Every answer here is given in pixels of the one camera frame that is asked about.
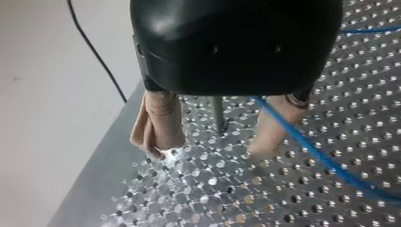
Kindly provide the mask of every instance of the blue cable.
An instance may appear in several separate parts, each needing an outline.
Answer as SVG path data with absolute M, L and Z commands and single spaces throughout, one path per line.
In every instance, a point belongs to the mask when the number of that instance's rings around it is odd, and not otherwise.
M 273 116 L 273 118 L 288 132 L 292 138 L 294 138 L 298 143 L 300 143 L 304 148 L 307 148 L 308 152 L 319 160 L 324 167 L 328 169 L 334 169 L 336 174 L 339 175 L 346 183 L 353 185 L 355 188 L 361 190 L 362 192 L 369 194 L 373 197 L 380 198 L 385 201 L 396 201 L 401 204 L 401 198 L 392 195 L 385 190 L 378 189 L 370 183 L 366 183 L 354 176 L 352 173 L 341 168 L 340 165 L 335 163 L 330 157 L 325 155 L 320 150 L 316 149 L 312 142 L 304 137 L 297 129 L 291 126 L 278 112 L 276 112 L 271 105 L 269 105 L 263 98 L 254 97 L 256 103 L 263 108 L 264 111 L 268 112 Z
M 361 30 L 342 30 L 341 32 L 344 34 L 368 34 L 368 33 L 379 33 L 379 32 L 386 32 L 386 31 L 396 31 L 401 29 L 400 26 L 384 26 L 379 28 L 372 28 L 372 29 L 361 29 Z

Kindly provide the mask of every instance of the perforated metal plate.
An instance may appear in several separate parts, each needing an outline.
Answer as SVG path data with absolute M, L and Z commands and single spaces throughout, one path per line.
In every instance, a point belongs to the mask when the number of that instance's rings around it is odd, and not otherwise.
M 343 28 L 401 24 L 401 1 L 349 1 Z M 400 32 L 340 35 L 300 129 L 342 166 L 401 189 Z M 371 199 L 324 169 L 290 138 L 274 160 L 246 155 L 258 110 L 225 97 L 216 133 L 206 97 L 186 96 L 184 148 L 132 164 L 104 226 L 398 226 L 398 206 Z

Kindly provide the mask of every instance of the black cable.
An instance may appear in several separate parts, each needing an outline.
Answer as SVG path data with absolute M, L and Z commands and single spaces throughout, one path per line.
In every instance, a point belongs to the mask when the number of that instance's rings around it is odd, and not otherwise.
M 71 17 L 73 18 L 74 21 L 74 25 L 77 28 L 77 30 L 79 31 L 79 34 L 82 36 L 83 40 L 86 42 L 86 44 L 88 44 L 89 48 L 91 48 L 92 52 L 95 54 L 97 60 L 100 62 L 100 64 L 103 66 L 104 70 L 106 70 L 107 74 L 109 75 L 109 78 L 112 80 L 115 88 L 117 89 L 118 93 L 121 95 L 121 98 L 123 99 L 124 103 L 127 103 L 127 99 L 124 96 L 124 93 L 121 91 L 120 86 L 118 85 L 117 81 L 115 80 L 112 72 L 110 71 L 109 67 L 107 67 L 106 63 L 101 59 L 101 57 L 99 56 L 99 54 L 97 53 L 96 49 L 94 48 L 94 46 L 92 45 L 91 41 L 89 41 L 88 37 L 86 36 L 85 32 L 82 30 L 82 28 L 79 25 L 78 19 L 77 19 L 77 15 L 74 11 L 74 7 L 73 4 L 71 2 L 72 0 L 67 0 L 68 3 L 68 8 L 70 9 L 70 14 Z

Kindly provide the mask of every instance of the black plastic casing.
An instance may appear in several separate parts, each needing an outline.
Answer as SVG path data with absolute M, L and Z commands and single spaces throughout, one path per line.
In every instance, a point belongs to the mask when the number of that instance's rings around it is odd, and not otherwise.
M 308 88 L 339 33 L 341 0 L 131 0 L 144 77 L 186 95 Z

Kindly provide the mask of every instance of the white wall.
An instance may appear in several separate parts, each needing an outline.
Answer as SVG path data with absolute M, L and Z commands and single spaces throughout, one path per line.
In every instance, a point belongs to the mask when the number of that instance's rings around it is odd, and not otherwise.
M 129 0 L 73 0 L 126 96 L 140 80 Z M 0 226 L 45 226 L 123 102 L 66 0 L 0 1 Z

